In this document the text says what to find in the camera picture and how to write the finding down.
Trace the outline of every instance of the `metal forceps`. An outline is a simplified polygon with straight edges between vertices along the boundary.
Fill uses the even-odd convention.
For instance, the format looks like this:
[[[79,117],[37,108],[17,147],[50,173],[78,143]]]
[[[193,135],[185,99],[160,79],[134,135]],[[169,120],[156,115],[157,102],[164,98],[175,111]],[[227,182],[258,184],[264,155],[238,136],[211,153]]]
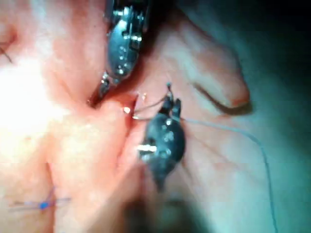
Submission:
[[[88,104],[96,105],[127,79],[136,66],[143,34],[148,31],[152,0],[108,0],[104,18],[108,21],[105,72]]]

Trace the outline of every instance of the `blue suture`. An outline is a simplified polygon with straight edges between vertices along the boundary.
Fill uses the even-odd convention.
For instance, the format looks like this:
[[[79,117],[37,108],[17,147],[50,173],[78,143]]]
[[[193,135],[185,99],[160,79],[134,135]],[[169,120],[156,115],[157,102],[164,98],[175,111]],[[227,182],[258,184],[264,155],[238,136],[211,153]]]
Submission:
[[[55,187],[49,192],[48,196],[42,202],[36,201],[26,201],[26,202],[18,202],[18,204],[22,204],[22,207],[13,207],[10,211],[20,211],[20,210],[45,210],[51,206],[54,206],[57,202],[60,201],[70,201],[70,198],[61,198],[56,200],[51,200]]]
[[[257,144],[257,146],[260,149],[261,155],[263,157],[263,163],[264,163],[266,174],[267,174],[268,193],[269,193],[269,200],[270,200],[270,212],[271,212],[271,217],[272,217],[272,224],[273,224],[274,232],[278,233],[270,166],[268,163],[266,151],[264,150],[262,143],[254,135],[252,135],[252,134],[250,134],[244,130],[238,129],[238,128],[228,127],[228,126],[221,125],[221,124],[215,124],[215,123],[211,123],[211,122],[199,121],[199,120],[194,120],[194,119],[185,119],[185,118],[181,118],[181,119],[188,122],[188,123],[192,123],[192,124],[200,124],[200,125],[204,125],[207,127],[213,127],[216,129],[221,129],[221,130],[225,130],[225,131],[231,131],[231,132],[239,133],[239,134],[249,138],[252,142]]]

